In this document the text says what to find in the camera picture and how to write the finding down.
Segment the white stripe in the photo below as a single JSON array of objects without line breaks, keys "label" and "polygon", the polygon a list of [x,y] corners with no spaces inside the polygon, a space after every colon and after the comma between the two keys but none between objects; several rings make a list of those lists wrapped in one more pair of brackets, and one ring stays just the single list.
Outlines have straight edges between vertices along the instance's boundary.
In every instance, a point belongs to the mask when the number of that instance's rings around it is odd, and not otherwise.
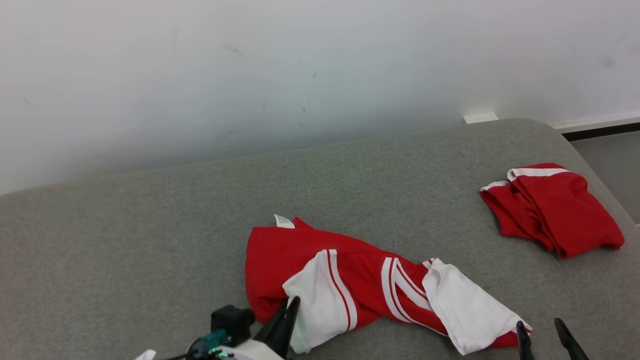
[{"label": "white stripe", "polygon": [[495,188],[496,186],[507,186],[509,184],[509,181],[494,181],[491,184],[480,188],[481,192],[485,192],[487,190],[489,190],[490,188]]},{"label": "white stripe", "polygon": [[431,304],[429,304],[429,302],[427,301],[427,298],[426,298],[427,294],[424,291],[422,291],[418,286],[416,286],[416,284],[411,280],[409,275],[406,274],[404,268],[402,268],[402,263],[398,261],[397,264],[398,264],[398,270],[400,270],[402,274],[396,274],[397,276],[394,275],[394,281],[396,282],[396,285],[400,287],[400,290],[402,290],[404,294],[411,301],[413,301],[414,304],[416,304],[417,306],[423,309],[433,312],[433,309],[431,308]]},{"label": "white stripe", "polygon": [[393,298],[391,297],[391,288],[395,289],[396,287],[389,282],[391,261],[392,258],[385,258],[385,262],[382,263],[382,271],[380,272],[380,277],[382,278],[382,293],[385,295],[385,301],[387,302],[387,307],[389,308],[391,313],[402,322],[411,322],[398,311],[396,305],[394,304]]},{"label": "white stripe", "polygon": [[338,272],[338,252],[335,249],[329,250],[329,256],[331,256],[331,271],[333,273],[333,279],[335,283],[338,284],[338,289],[344,295],[344,300],[347,302],[347,311],[349,311],[349,316],[351,319],[351,326],[347,329],[353,330],[358,323],[358,309],[356,309],[356,303],[353,301],[353,297],[349,292],[349,289],[344,285],[342,279],[340,278],[340,273]]},{"label": "white stripe", "polygon": [[561,172],[570,172],[565,168],[512,168],[507,172],[507,179],[514,181],[518,176],[551,176]]},{"label": "white stripe", "polygon": [[[392,269],[391,269],[391,278],[392,278],[392,279],[395,279],[395,278],[396,278],[396,276],[400,276],[400,277],[401,277],[401,275],[397,274],[397,265],[398,265],[398,263],[399,263],[398,258],[394,258],[394,262],[393,262]],[[407,321],[407,322],[412,322],[412,323],[416,323],[416,324],[418,324],[418,325],[422,325],[422,326],[424,326],[424,327],[428,327],[427,325],[424,325],[423,323],[420,323],[420,322],[415,321],[414,319],[412,319],[412,318],[409,316],[409,314],[407,314],[407,313],[406,313],[406,311],[405,311],[405,310],[403,309],[403,307],[402,307],[402,304],[400,304],[400,299],[398,298],[398,295],[397,295],[397,292],[396,292],[396,286],[395,286],[395,284],[393,284],[393,285],[391,286],[391,291],[392,291],[392,295],[393,295],[394,299],[396,300],[396,304],[397,304],[397,308],[398,308],[398,310],[400,310],[400,313],[401,313],[405,318],[407,318],[407,319],[408,319],[408,321]],[[430,328],[430,327],[429,327],[429,329],[431,329],[431,330],[433,330],[433,331],[435,331],[435,332],[439,333],[440,335],[444,335],[444,334],[442,334],[440,331],[436,331],[436,330],[434,330],[434,329],[432,329],[432,328]]]}]

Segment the clothing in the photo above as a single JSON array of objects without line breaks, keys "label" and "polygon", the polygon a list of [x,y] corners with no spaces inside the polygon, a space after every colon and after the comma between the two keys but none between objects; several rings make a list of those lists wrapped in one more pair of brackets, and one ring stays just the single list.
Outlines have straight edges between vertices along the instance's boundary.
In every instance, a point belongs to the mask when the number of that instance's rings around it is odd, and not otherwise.
[{"label": "clothing", "polygon": [[597,247],[616,250],[625,239],[618,225],[587,191],[587,181],[558,164],[512,168],[509,181],[480,189],[503,236],[536,240],[569,258]]},{"label": "clothing", "polygon": [[262,323],[282,299],[301,299],[291,339],[297,353],[381,316],[448,335],[461,354],[517,346],[520,317],[455,266],[439,259],[414,264],[298,218],[292,224],[253,229],[245,276],[249,303]]}]

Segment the red garment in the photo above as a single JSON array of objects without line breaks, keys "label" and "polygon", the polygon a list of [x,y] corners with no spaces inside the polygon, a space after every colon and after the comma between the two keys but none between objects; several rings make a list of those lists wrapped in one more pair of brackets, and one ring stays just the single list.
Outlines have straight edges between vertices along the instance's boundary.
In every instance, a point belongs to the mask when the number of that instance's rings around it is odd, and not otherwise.
[{"label": "red garment", "polygon": [[587,191],[587,181],[558,164],[513,168],[480,196],[500,222],[503,236],[538,240],[569,258],[601,246],[619,250],[618,225]]},{"label": "red garment", "polygon": [[[305,331],[308,330],[312,334],[299,335],[306,337],[301,340],[293,339],[294,350],[308,351],[340,332],[369,325],[380,316],[399,322],[417,323],[447,335],[447,328],[434,313],[422,285],[433,260],[413,264],[401,256],[356,238],[316,230],[298,218],[293,220],[293,224],[294,229],[253,229],[247,245],[245,275],[247,297],[258,321],[266,323],[275,314],[283,299],[289,298],[289,295],[300,295],[302,292],[311,295],[307,299],[301,297],[301,312],[298,318],[301,314],[304,316],[302,308],[307,306],[311,307],[311,312],[326,313],[323,316],[326,317],[328,328],[337,327],[337,330],[327,330],[324,328],[325,325],[320,324],[317,325],[317,329],[306,329]],[[475,293],[484,293],[479,287],[473,290]],[[488,294],[486,297],[491,299],[489,301],[497,303]],[[340,308],[333,320],[330,311],[325,307],[328,306],[332,311],[335,309],[327,303],[335,303],[335,306]],[[497,313],[503,315],[505,312],[500,311],[504,306],[499,303],[498,305],[494,305],[492,309],[498,309]],[[505,316],[509,322],[507,332],[494,334],[482,347],[517,346],[514,328],[519,318],[514,320],[510,315]],[[312,324],[312,319],[305,319],[304,326],[311,328]],[[477,350],[477,345],[466,345],[466,336],[460,334],[459,339],[456,339],[458,342],[454,342],[458,350]]]}]

